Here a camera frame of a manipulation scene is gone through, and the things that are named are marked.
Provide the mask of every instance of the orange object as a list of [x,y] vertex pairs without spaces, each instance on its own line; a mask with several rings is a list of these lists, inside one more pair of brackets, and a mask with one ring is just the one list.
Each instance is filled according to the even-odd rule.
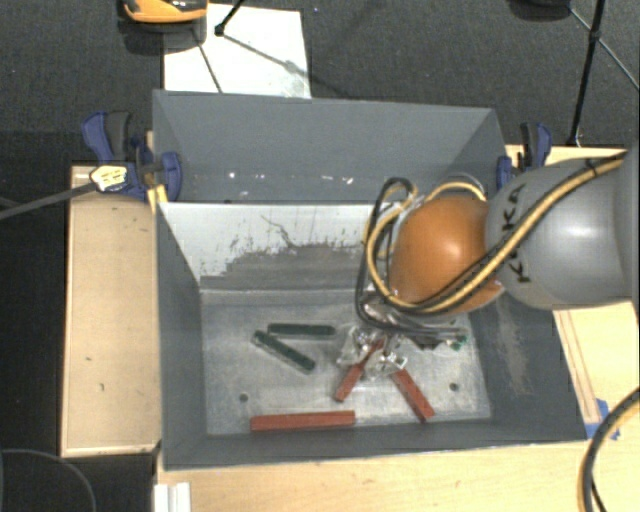
[[356,413],[355,411],[328,411],[301,414],[271,414],[254,416],[250,422],[251,432],[351,427],[356,422]]
[[[464,194],[436,197],[410,213],[401,225],[389,269],[391,290],[416,304],[437,295],[485,254],[489,205]],[[483,306],[502,291],[492,280],[453,313]]]
[[371,354],[373,354],[376,350],[381,349],[383,346],[384,340],[379,340],[371,347],[362,361],[349,367],[349,371],[347,371],[347,374],[344,376],[342,382],[340,382],[340,386],[338,386],[338,389],[333,395],[333,398],[336,401],[344,402],[347,399],[347,397],[351,394],[351,391],[353,391],[353,388],[360,380],[360,377],[362,377],[362,374],[364,373],[364,367],[367,364],[367,361],[369,360]]
[[422,423],[436,414],[407,370],[398,370],[391,378]]
[[124,10],[142,23],[183,23],[207,14],[206,0],[125,0]]

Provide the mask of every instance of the yellow tag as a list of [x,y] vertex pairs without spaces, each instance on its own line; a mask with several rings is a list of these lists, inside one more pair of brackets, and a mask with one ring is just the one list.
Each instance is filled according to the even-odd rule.
[[118,192],[127,185],[127,168],[122,165],[101,165],[89,177],[100,192]]

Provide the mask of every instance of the wooden table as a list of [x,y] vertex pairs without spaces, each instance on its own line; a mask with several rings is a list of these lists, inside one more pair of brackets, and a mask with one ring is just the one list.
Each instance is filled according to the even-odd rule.
[[[509,147],[510,154],[517,147]],[[613,150],[554,148],[551,161]],[[74,168],[73,186],[87,168]],[[152,214],[120,196],[71,203],[61,451],[66,457],[138,453],[160,439]],[[615,405],[638,385],[638,326],[630,304],[556,314],[583,414],[593,396]],[[192,510],[577,509],[583,442],[449,453],[164,472],[190,482]],[[639,510],[640,421],[599,456],[609,510]]]

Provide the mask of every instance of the yellow cable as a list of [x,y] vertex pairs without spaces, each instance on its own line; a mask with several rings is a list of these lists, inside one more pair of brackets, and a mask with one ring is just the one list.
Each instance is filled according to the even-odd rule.
[[463,188],[465,190],[469,190],[470,192],[473,192],[473,194],[480,199],[481,201],[486,201],[487,198],[484,195],[484,193],[482,192],[482,190],[480,190],[476,185],[472,185],[471,183],[466,183],[464,181],[451,181],[449,183],[444,183],[442,185],[440,185],[439,187],[435,188],[425,199],[425,203],[427,201],[431,201],[432,199],[434,199],[437,195],[439,195],[441,192],[444,192],[445,190],[451,190],[451,189],[460,189]]
[[[367,232],[369,231],[369,220],[367,220],[367,223],[365,225],[365,251],[366,251],[366,257],[367,257],[367,267],[369,268],[369,274],[371,275],[371,279],[376,283],[376,285],[379,287],[379,289],[383,290],[385,293],[385,296],[387,297],[391,297],[391,292],[389,291],[389,289],[384,285],[384,282],[382,281],[382,279],[380,278],[380,275],[378,274],[378,271],[376,269],[376,265],[375,265],[375,258],[373,255],[373,249],[375,247],[375,242],[378,239],[378,236],[380,236],[380,233],[382,232],[382,230],[393,220],[395,220],[402,212],[404,212],[414,201],[415,198],[418,194],[418,189],[415,187],[415,185],[413,185],[413,188],[409,191],[407,198],[400,203],[399,205],[396,206],[395,210],[393,210],[391,213],[388,213],[386,217],[384,217],[382,220],[380,220],[373,228],[373,231],[371,233],[371,236],[367,239]],[[384,194],[382,200],[387,199],[389,196],[391,196],[392,193],[397,192],[397,190],[399,188],[402,188],[401,185],[396,185],[394,187],[391,187],[387,193]],[[437,187],[436,189],[434,189],[425,199],[425,203],[427,201],[431,201],[432,199],[434,199],[437,195],[439,195],[441,192],[444,192],[445,190],[451,190],[451,189],[465,189],[465,190],[470,190],[471,192],[473,192],[479,199],[481,199],[482,201],[486,201],[486,197],[484,195],[484,193],[482,192],[482,190],[480,190],[477,186],[472,185],[471,183],[466,183],[463,181],[452,181],[449,183],[444,183],[442,185],[440,185],[439,187]],[[398,302],[403,302],[400,299],[397,298],[393,298],[392,299],[392,303],[394,301],[398,301]],[[406,307],[412,307],[414,306],[414,304],[410,304],[410,303],[405,303],[403,302],[403,304],[406,304]]]
[[[569,192],[575,190],[579,186],[606,174],[614,169],[617,169],[622,163],[622,160],[614,160],[611,162],[605,162],[597,166],[596,168],[590,168],[585,170],[585,172],[579,174],[572,180],[558,186],[548,195],[546,195],[541,203],[536,206],[536,208],[526,217],[522,226],[520,226],[517,230],[515,230],[509,240],[502,246],[502,248],[496,253],[496,255],[485,265],[480,272],[478,272],[469,282],[467,282],[463,287],[456,291],[451,297],[445,299],[434,306],[419,308],[416,311],[420,313],[433,314],[442,312],[442,310],[447,309],[449,306],[455,304],[461,299],[466,298],[468,294],[473,292],[492,272],[494,272],[500,264],[513,252],[513,250],[518,246],[518,244],[524,239],[527,233],[533,228],[535,223],[547,212],[551,209],[551,207],[558,202],[562,197],[564,197]],[[391,291],[385,286],[384,282],[380,278],[373,258],[373,249],[375,246],[375,241],[378,236],[391,220],[395,219],[400,212],[392,212],[389,216],[385,217],[383,221],[377,224],[371,236],[367,240],[366,244],[366,258],[367,258],[367,266],[369,268],[369,273],[371,275],[371,279],[375,283],[376,287],[380,290],[380,292],[385,296],[385,298],[393,305],[400,306],[403,308],[415,308],[416,305],[410,302],[403,301],[397,297],[395,297]]]

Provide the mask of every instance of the blue clamp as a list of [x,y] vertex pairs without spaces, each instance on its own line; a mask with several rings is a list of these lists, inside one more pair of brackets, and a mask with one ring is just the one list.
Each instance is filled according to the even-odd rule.
[[501,156],[496,166],[498,190],[516,175],[543,167],[547,161],[553,141],[551,131],[542,123],[522,123],[520,125],[524,152],[518,153],[518,166],[514,168],[511,158]]
[[[153,153],[140,137],[130,140],[127,136],[129,114],[126,112],[94,112],[82,123],[82,137],[85,144],[95,153],[100,165],[117,162],[127,169],[126,185],[118,187],[117,191],[109,193],[123,194],[139,201],[146,201],[147,190],[144,175],[164,171],[164,184],[167,197],[175,201],[180,195],[182,187],[182,168],[178,155],[169,151],[163,153],[160,162],[154,163]],[[129,146],[135,151],[136,162],[128,161]]]

